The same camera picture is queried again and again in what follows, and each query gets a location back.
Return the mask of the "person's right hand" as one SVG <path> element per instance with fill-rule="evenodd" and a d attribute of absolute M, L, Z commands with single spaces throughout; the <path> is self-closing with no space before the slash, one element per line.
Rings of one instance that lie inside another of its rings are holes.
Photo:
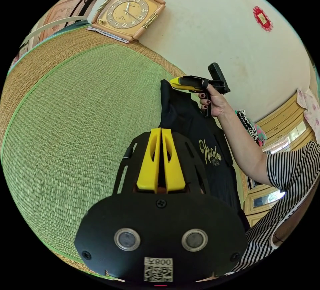
<path fill-rule="evenodd" d="M 210 84 L 207 86 L 207 91 L 199 93 L 198 97 L 201 110 L 207 111 L 211 108 L 210 114 L 212 117 L 219 118 L 226 113 L 234 113 L 234 109 L 229 105 L 224 96 Z"/>

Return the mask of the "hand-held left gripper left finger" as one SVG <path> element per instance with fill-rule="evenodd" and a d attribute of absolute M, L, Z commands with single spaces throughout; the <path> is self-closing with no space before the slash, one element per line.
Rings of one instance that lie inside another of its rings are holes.
<path fill-rule="evenodd" d="M 137 180 L 137 188 L 140 191 L 156 192 L 158 190 L 160 148 L 161 128 L 151 129 Z"/>

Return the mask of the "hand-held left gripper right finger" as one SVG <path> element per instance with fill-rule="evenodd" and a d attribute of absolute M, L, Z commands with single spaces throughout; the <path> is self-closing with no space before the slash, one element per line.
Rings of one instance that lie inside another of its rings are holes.
<path fill-rule="evenodd" d="M 162 129 L 164 176 L 166 192 L 175 193 L 185 189 L 186 183 L 180 166 L 178 153 L 170 129 Z"/>

